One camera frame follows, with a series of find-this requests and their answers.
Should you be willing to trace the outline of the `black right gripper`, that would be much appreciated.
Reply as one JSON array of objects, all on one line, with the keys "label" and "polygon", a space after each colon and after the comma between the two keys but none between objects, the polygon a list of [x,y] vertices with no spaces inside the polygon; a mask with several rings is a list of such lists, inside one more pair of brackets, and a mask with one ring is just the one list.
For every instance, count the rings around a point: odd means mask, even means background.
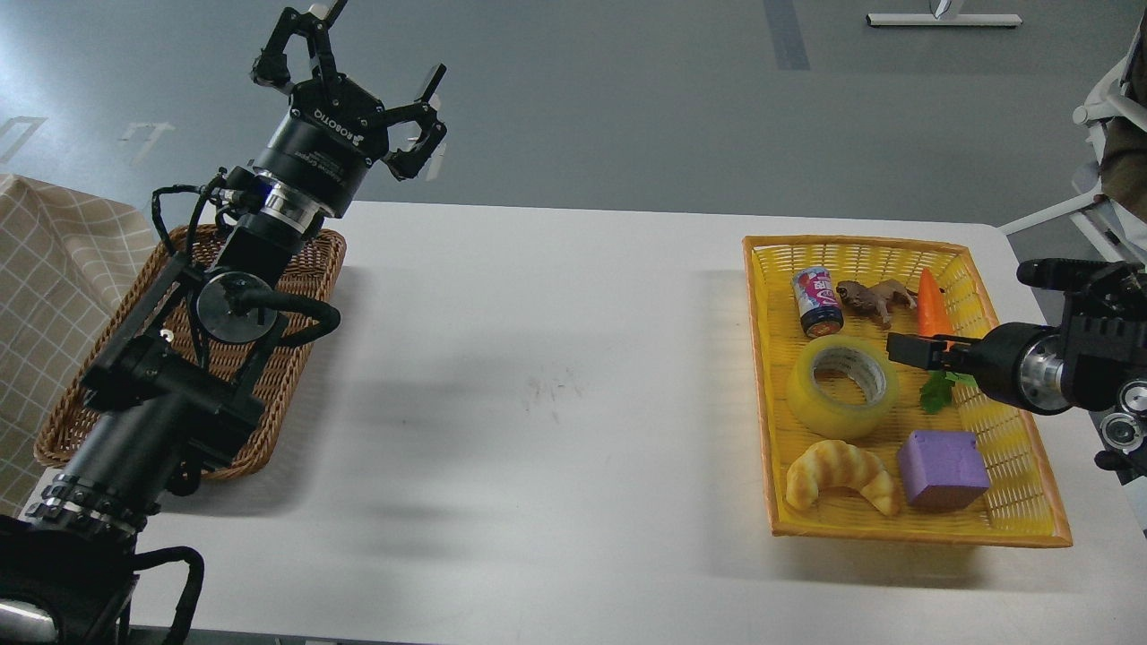
[{"label": "black right gripper", "polygon": [[984,339],[889,333],[890,362],[963,372],[988,398],[1036,414],[1060,412],[1060,333],[1035,322],[1004,322]]}]

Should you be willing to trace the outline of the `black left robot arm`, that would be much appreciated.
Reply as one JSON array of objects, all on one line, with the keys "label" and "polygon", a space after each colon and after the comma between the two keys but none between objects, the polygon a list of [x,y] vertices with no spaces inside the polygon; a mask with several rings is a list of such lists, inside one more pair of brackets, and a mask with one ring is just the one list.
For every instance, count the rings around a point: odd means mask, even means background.
[{"label": "black left robot arm", "polygon": [[329,32],[344,8],[276,20],[250,76],[289,110],[258,160],[154,192],[167,264],[81,373],[97,422],[24,516],[3,519],[3,644],[127,642],[140,574],[164,564],[187,567],[165,642],[187,640],[203,555],[139,552],[141,531],[161,494],[195,494],[253,437],[274,352],[340,327],[336,306],[278,289],[289,263],[373,168],[413,179],[447,132],[434,107],[445,65],[398,107],[341,73]]}]

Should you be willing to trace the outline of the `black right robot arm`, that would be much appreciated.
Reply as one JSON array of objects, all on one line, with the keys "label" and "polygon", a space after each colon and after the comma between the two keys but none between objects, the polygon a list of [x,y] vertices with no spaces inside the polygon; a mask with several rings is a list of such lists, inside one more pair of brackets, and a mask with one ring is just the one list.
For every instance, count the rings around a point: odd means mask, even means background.
[{"label": "black right robot arm", "polygon": [[1021,262],[1017,280],[1064,295],[1058,326],[1004,322],[983,339],[894,333],[896,363],[972,376],[980,393],[1033,414],[1101,414],[1099,469],[1144,477],[1146,301],[1141,262]]}]

